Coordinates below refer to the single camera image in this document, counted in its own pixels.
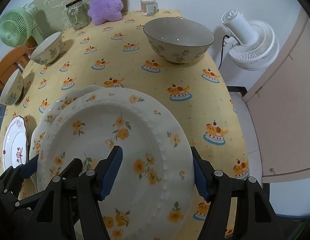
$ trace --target floor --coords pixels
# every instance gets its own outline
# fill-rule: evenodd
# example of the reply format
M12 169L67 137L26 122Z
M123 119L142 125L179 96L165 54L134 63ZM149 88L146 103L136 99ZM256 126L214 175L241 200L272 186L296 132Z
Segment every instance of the floor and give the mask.
M230 92L230 95L242 128L250 175L262 184L262 161L251 115L240 93Z

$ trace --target white plate with purple pattern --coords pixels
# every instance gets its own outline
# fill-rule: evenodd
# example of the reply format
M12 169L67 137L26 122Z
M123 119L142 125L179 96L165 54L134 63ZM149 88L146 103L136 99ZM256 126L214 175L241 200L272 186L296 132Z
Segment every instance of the white plate with purple pattern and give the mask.
M39 190L74 158L82 160L82 173L95 168L114 145L123 161L99 203L111 239L169 240L191 204L193 157L178 121L144 93L105 88L69 104L42 142Z
M2 147L2 166L4 171L8 167L16 168L25 164L27 160L27 133L25 121L16 116L8 125Z

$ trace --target purple plush toy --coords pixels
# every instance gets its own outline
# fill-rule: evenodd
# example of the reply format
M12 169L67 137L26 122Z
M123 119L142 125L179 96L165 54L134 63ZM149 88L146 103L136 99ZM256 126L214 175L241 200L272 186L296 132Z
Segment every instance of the purple plush toy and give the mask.
M121 10L124 5L121 0L89 0L90 9L88 15L95 25L106 21L115 22L122 19Z

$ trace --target table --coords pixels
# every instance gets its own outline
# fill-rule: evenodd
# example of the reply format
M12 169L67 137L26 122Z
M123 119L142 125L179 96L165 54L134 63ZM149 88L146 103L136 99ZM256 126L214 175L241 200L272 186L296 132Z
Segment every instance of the table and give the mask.
M239 121L226 85L211 56L205 53L197 61L176 65L159 57L143 33L146 22L159 17L181 17L178 11L159 11L155 16L143 16L140 11L129 12L118 22L89 26L79 31L63 32L61 55L52 65L43 66L30 61L23 72L25 95L18 106L6 109L0 133L0 174L2 169L2 139L11 119L21 115L26 120L28 139L42 116L39 107L63 96L63 82L74 79L73 88L95 84L99 86L120 82L126 88L144 92L166 106L181 124L191 146L203 159L211 162L233 178L249 174L248 160ZM133 44L136 50L124 51ZM159 73L145 71L142 66L159 66ZM170 100L170 87L183 87L191 98ZM30 179L25 180L19 198L35 192ZM185 221L172 239L197 239L209 204L194 188L194 198ZM232 232L236 201L232 201L226 234Z

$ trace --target wooden chair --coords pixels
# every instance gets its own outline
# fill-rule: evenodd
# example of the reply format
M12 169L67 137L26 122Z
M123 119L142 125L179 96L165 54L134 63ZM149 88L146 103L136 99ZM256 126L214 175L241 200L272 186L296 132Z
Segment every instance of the wooden chair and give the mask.
M28 56L30 56L34 51L34 49L28 48L34 48L36 46L36 41L30 37L25 46L11 50L5 57L3 57L0 61L0 92L4 89L5 84L14 71L19 69L17 63L19 63L23 68L27 66L27 63L29 62Z

